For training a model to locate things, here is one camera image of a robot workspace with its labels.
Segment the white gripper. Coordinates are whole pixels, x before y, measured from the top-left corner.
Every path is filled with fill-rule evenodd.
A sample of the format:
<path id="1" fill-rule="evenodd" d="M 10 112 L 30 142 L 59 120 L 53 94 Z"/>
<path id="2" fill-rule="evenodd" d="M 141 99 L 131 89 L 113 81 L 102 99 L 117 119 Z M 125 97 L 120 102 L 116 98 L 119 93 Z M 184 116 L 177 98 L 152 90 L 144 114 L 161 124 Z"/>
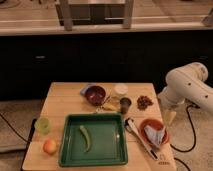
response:
<path id="1" fill-rule="evenodd" d="M 162 108 L 165 110 L 163 113 L 164 124 L 170 126 L 176 116 L 176 112 L 172 110 L 182 105 L 184 98 L 169 87 L 165 87 L 157 97 Z"/>

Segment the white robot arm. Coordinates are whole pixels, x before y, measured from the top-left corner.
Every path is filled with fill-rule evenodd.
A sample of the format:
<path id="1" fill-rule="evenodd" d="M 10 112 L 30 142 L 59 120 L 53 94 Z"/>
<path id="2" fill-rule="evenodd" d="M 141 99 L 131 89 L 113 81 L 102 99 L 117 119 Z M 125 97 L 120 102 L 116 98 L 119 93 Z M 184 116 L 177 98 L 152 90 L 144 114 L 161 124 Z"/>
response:
<path id="1" fill-rule="evenodd" d="M 185 100 L 213 114 L 213 88 L 205 84 L 207 78 L 207 67 L 200 62 L 172 69 L 166 74 L 166 86 L 157 95 L 166 126 L 169 126 L 175 118 L 175 108 Z"/>

